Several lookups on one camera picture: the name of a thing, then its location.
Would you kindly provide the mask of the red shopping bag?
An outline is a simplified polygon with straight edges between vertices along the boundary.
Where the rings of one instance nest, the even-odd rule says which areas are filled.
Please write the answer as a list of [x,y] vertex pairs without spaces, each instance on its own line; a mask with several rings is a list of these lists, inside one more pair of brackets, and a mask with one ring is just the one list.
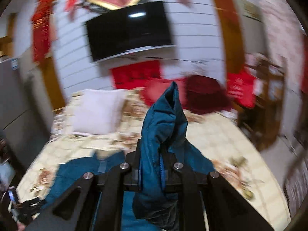
[[238,105],[252,109],[255,106],[255,77],[243,68],[239,73],[227,73],[227,94]]

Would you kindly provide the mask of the dark red velvet cushion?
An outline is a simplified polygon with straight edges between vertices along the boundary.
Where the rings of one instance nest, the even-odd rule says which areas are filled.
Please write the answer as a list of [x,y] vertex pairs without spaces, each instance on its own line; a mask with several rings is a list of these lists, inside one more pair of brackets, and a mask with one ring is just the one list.
[[204,115],[231,110],[226,89],[214,78],[191,75],[186,79],[185,108],[194,114]]

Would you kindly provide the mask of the white square pillow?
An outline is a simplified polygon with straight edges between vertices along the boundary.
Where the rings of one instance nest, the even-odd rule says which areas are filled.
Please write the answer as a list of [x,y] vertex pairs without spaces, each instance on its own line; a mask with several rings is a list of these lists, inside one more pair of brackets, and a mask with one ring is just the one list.
[[75,135],[107,135],[120,124],[126,89],[83,90],[80,104],[74,109],[72,132]]

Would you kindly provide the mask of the grey refrigerator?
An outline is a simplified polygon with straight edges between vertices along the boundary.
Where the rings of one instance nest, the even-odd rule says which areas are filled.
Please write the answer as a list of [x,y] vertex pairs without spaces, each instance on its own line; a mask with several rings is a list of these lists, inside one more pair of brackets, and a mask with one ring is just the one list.
[[24,169],[49,139],[31,84],[23,82],[15,59],[1,61],[1,133]]

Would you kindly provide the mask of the red tasselled wall hanging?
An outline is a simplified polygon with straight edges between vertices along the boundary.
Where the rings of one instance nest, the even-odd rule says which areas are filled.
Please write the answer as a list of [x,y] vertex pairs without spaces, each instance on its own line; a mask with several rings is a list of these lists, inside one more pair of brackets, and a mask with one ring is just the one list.
[[46,58],[54,40],[51,23],[53,4],[54,0],[38,0],[38,4],[31,18],[32,56],[35,63],[39,63]]

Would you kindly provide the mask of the red calligraphy banner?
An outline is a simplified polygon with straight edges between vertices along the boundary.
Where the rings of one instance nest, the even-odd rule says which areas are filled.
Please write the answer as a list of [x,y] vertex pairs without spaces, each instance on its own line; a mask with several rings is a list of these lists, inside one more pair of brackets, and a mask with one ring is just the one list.
[[160,65],[161,62],[154,59],[111,68],[113,85],[116,89],[144,87],[149,80],[161,78]]

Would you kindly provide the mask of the wooden chair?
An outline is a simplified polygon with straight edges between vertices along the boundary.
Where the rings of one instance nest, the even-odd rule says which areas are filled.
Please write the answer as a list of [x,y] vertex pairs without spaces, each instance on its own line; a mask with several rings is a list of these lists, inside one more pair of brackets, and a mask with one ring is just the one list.
[[255,81],[259,83],[259,89],[252,109],[240,107],[237,126],[258,151],[263,151],[276,142],[280,132],[287,60],[281,57],[279,66],[260,55],[254,66],[246,67],[256,77]]

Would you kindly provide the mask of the red heart-shaped cushion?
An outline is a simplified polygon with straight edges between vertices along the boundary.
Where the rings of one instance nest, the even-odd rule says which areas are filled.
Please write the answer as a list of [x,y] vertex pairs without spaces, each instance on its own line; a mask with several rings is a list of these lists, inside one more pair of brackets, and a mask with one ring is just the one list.
[[162,78],[154,78],[148,80],[144,89],[141,92],[141,96],[144,100],[144,103],[147,106],[153,105],[157,101],[158,98],[164,93],[164,91],[172,84],[172,82],[176,82],[179,92],[180,103],[183,108],[186,107],[186,79],[180,78],[175,80],[162,79]]

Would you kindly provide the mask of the floral cream bed sheet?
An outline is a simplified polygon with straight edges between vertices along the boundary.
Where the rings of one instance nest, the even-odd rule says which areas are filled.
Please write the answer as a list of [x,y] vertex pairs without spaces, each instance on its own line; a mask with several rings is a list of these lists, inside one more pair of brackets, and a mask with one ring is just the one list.
[[[107,135],[78,136],[73,133],[72,120],[83,94],[83,91],[73,93],[68,105],[55,116],[51,140],[17,187],[20,200],[44,198],[54,183],[59,166],[70,160],[93,154],[105,158],[119,151],[135,151],[148,109],[141,99],[141,90],[127,91],[120,126]],[[213,162],[273,229],[284,230],[291,220],[287,200],[260,153],[242,131],[220,113],[199,116],[186,110],[184,114],[188,119],[188,141]]]

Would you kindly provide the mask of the wall-mounted black television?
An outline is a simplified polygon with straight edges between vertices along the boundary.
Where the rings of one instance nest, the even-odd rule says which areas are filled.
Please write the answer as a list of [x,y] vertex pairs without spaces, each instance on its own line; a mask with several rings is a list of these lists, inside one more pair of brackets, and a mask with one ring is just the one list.
[[94,62],[174,45],[162,1],[111,10],[86,21],[86,29]]

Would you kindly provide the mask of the teal down puffer jacket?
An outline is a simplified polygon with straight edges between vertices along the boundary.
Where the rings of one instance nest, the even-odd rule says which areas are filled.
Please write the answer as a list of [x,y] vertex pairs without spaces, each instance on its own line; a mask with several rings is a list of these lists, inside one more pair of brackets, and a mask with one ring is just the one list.
[[[172,83],[148,110],[141,129],[141,190],[124,192],[120,230],[180,230],[178,195],[165,193],[166,173],[163,155],[175,154],[177,161],[194,172],[213,171],[211,161],[186,139],[187,119],[183,113],[176,83]],[[96,155],[71,160],[59,167],[54,185],[46,197],[52,205],[84,173],[100,175],[125,162],[123,152],[104,160]]]

